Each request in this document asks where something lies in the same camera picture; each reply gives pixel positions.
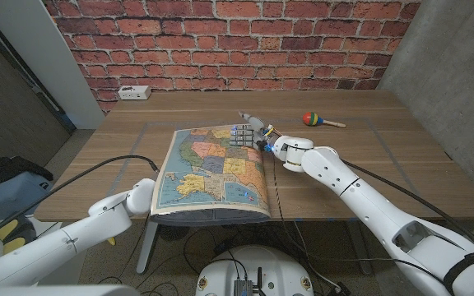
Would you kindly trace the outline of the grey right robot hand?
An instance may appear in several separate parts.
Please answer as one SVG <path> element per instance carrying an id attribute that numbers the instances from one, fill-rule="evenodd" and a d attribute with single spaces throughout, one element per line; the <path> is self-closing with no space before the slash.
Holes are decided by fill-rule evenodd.
<path id="1" fill-rule="evenodd" d="M 275 141 L 280 137 L 275 128 L 248 113 L 239 111 L 239 116 L 247 123 L 234 125 L 230 129 L 230 145 L 271 151 Z"/>

